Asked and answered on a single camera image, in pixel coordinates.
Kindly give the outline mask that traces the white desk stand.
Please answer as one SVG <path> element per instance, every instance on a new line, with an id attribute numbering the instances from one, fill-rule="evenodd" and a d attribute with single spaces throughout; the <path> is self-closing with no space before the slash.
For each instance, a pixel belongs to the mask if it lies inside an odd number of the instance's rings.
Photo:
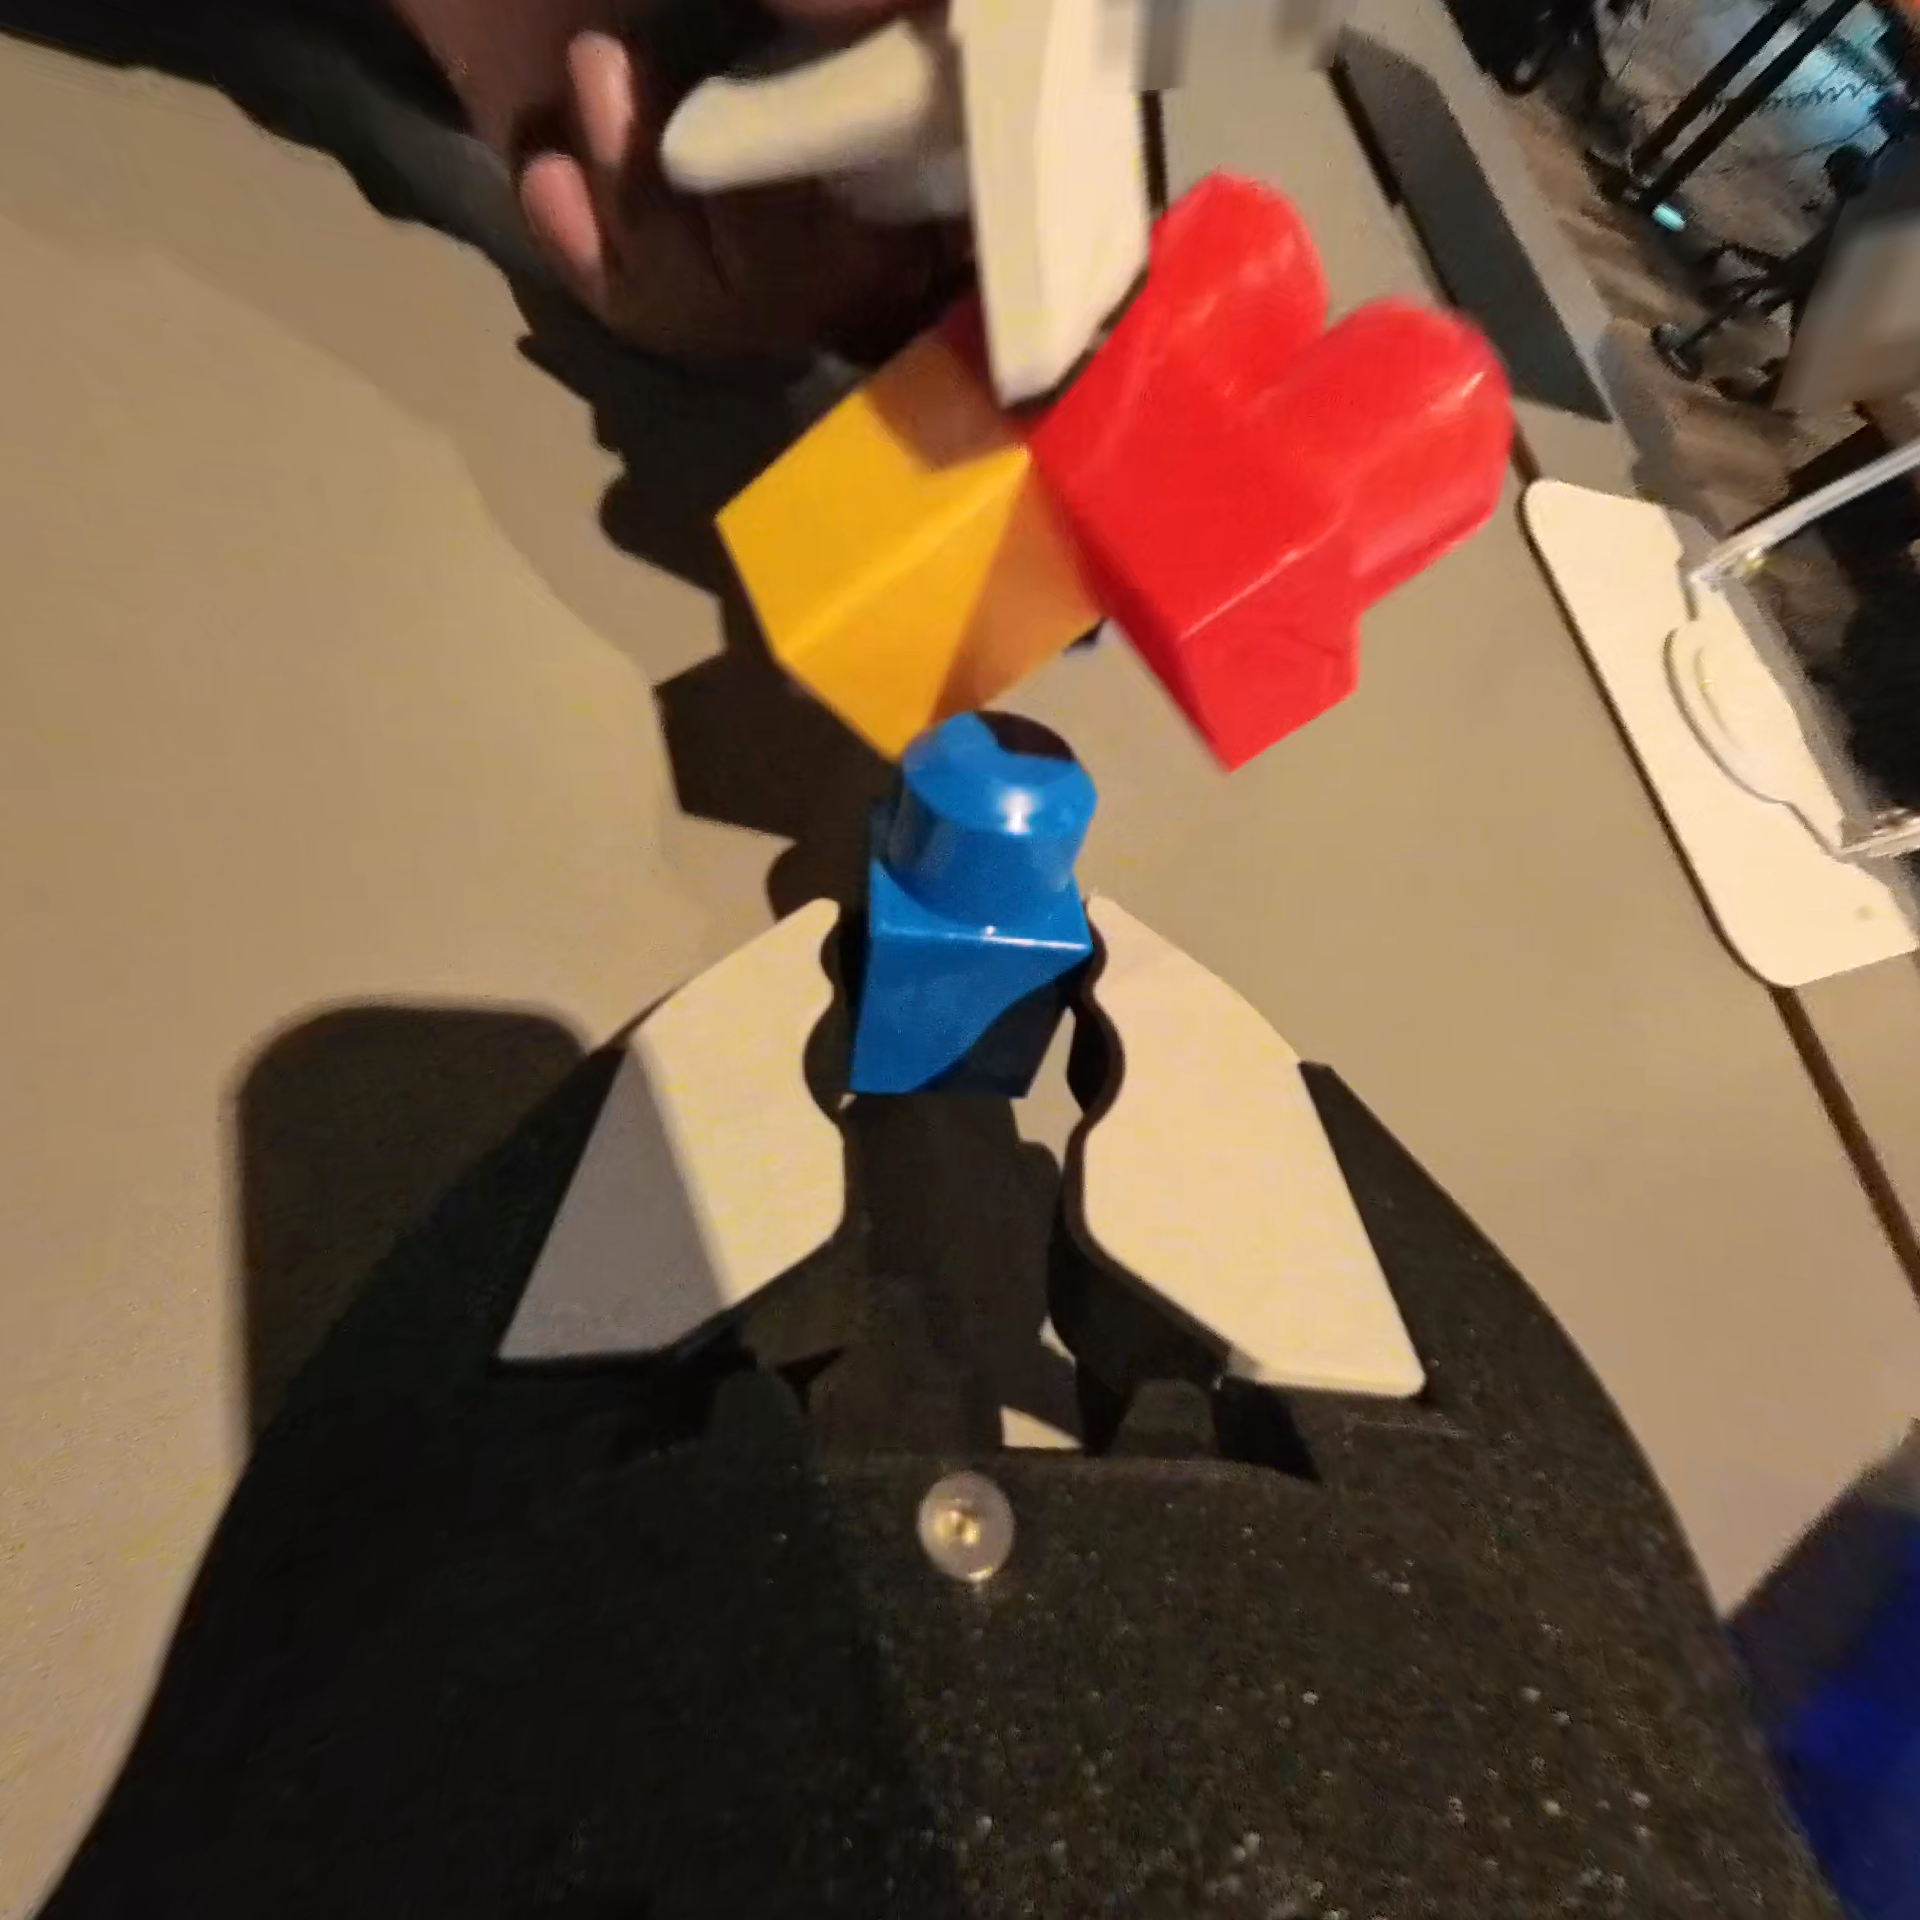
<path id="1" fill-rule="evenodd" d="M 1731 952 L 1772 988 L 1916 952 L 1916 812 L 1870 800 L 1753 577 L 1779 544 L 1916 472 L 1916 443 L 1729 539 L 1541 477 L 1525 539 Z"/>

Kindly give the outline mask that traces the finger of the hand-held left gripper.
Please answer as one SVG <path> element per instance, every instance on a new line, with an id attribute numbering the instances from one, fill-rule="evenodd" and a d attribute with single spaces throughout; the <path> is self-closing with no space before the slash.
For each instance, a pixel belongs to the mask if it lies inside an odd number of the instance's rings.
<path id="1" fill-rule="evenodd" d="M 997 398 L 1058 391 L 1151 261 L 1145 4 L 955 4 Z"/>

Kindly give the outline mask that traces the blue plastic storage bin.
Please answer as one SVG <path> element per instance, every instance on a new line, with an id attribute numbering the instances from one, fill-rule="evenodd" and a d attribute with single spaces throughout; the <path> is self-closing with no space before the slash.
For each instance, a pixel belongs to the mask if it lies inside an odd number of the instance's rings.
<path id="1" fill-rule="evenodd" d="M 1916 1428 L 1731 1613 L 1794 1817 L 1850 1917 L 1916 1917 Z"/>

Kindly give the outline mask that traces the yellow two-stud mega block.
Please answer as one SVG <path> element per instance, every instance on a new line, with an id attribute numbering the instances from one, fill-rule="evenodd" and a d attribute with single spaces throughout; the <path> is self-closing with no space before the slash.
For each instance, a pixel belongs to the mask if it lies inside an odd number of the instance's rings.
<path id="1" fill-rule="evenodd" d="M 782 672 L 890 762 L 1107 617 L 1000 408 L 978 302 L 811 425 L 717 532 Z"/>

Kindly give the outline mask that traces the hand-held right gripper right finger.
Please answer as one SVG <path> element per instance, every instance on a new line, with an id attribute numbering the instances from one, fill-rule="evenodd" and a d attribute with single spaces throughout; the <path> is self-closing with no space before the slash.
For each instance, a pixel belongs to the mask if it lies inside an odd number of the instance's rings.
<path id="1" fill-rule="evenodd" d="M 1230 982 L 1090 897 L 1075 1010 L 1067 1243 L 1143 1304 L 1134 1332 L 1054 1330 L 1087 1368 L 1413 1402 L 1426 1373 L 1340 1167 L 1305 1065 Z"/>

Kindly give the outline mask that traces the black metal desk frame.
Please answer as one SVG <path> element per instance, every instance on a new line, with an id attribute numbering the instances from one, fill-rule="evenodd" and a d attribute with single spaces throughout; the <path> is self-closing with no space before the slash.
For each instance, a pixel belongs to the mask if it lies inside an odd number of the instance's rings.
<path id="1" fill-rule="evenodd" d="M 1480 73 L 1546 94 L 1585 138 L 1595 192 L 1697 287 L 1651 331 L 1684 381 L 1733 331 L 1772 331 L 1741 403 L 1772 403 L 1850 219 L 1916 138 L 1916 4 L 1450 4 Z"/>

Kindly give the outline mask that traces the person's left forearm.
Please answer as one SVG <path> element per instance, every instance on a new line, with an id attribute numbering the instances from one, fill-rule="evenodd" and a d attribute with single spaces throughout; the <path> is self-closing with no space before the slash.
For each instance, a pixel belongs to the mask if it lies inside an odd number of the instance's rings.
<path id="1" fill-rule="evenodd" d="M 542 282 L 507 162 L 389 4 L 5 4 L 5 37 L 222 90 L 365 203 Z"/>

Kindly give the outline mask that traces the blue single-stud mega block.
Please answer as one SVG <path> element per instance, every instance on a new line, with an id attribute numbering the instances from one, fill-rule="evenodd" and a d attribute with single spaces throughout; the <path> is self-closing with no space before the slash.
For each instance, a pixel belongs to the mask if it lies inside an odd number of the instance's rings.
<path id="1" fill-rule="evenodd" d="M 1058 730 L 964 711 L 909 743 L 868 822 L 849 1089 L 1033 1089 L 1090 961 L 1078 860 L 1097 787 Z"/>

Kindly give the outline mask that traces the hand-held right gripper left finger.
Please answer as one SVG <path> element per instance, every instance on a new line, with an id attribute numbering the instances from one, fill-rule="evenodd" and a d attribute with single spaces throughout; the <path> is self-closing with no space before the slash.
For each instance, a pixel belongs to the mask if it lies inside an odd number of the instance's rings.
<path id="1" fill-rule="evenodd" d="M 499 1363 L 671 1355 L 843 1231 L 847 1143 L 808 1082 L 841 920 L 808 900 L 621 1038 Z"/>

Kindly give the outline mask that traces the person's left hand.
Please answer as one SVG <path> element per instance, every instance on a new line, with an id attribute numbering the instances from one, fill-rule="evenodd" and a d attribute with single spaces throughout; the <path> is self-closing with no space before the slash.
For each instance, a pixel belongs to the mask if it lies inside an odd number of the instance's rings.
<path id="1" fill-rule="evenodd" d="M 386 4 L 515 187 L 566 294 L 684 363 L 886 358 L 974 282 L 964 229 L 857 219 L 816 184 L 677 188 L 679 101 L 783 31 L 853 40 L 905 4 Z"/>

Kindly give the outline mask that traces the red two-stud mega block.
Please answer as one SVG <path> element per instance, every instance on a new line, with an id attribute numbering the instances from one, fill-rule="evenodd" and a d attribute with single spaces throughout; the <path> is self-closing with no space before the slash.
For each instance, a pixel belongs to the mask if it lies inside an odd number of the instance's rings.
<path id="1" fill-rule="evenodd" d="M 1103 615 L 1224 770 L 1356 689 L 1366 615 L 1509 481 L 1509 376 L 1475 323 L 1396 297 L 1334 320 L 1331 302 L 1303 212 L 1210 173 L 1025 429 Z"/>

